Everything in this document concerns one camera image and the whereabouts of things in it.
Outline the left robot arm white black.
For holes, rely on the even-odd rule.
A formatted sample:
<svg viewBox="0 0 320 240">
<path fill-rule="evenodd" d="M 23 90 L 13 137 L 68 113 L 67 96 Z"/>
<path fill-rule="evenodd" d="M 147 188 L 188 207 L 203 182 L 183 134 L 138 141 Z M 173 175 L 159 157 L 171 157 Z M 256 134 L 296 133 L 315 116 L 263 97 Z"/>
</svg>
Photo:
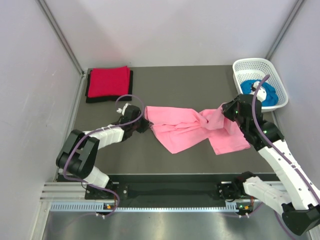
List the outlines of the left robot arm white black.
<svg viewBox="0 0 320 240">
<path fill-rule="evenodd" d="M 92 131 L 72 130 L 56 158 L 56 166 L 96 187 L 102 198 L 109 198 L 114 191 L 110 177 L 96 166 L 98 150 L 121 143 L 134 132 L 144 133 L 151 122 L 144 118 L 141 109 L 126 103 L 117 109 L 118 121 Z"/>
</svg>

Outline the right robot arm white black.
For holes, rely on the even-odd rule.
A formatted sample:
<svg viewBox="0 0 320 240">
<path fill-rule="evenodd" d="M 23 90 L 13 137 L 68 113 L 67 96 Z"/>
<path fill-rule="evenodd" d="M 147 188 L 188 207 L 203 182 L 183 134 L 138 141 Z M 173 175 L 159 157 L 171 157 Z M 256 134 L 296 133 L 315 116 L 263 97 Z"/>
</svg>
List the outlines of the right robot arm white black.
<svg viewBox="0 0 320 240">
<path fill-rule="evenodd" d="M 233 196 L 260 200 L 278 213 L 286 227 L 297 236 L 319 226 L 320 191 L 293 157 L 278 127 L 263 119 L 262 103 L 253 95 L 240 94 L 222 105 L 222 114 L 238 125 L 286 190 L 281 192 L 247 171 L 231 182 Z"/>
</svg>

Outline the pink t shirt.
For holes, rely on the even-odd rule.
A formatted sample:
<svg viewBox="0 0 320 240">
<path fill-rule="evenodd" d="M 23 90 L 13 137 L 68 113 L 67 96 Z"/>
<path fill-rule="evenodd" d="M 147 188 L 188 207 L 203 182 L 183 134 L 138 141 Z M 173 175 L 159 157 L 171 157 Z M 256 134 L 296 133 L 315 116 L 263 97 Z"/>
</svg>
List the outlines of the pink t shirt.
<svg viewBox="0 0 320 240">
<path fill-rule="evenodd" d="M 216 155 L 250 148 L 236 122 L 217 109 L 197 112 L 192 108 L 146 106 L 144 117 L 152 123 L 157 140 L 172 154 L 209 140 Z"/>
</svg>

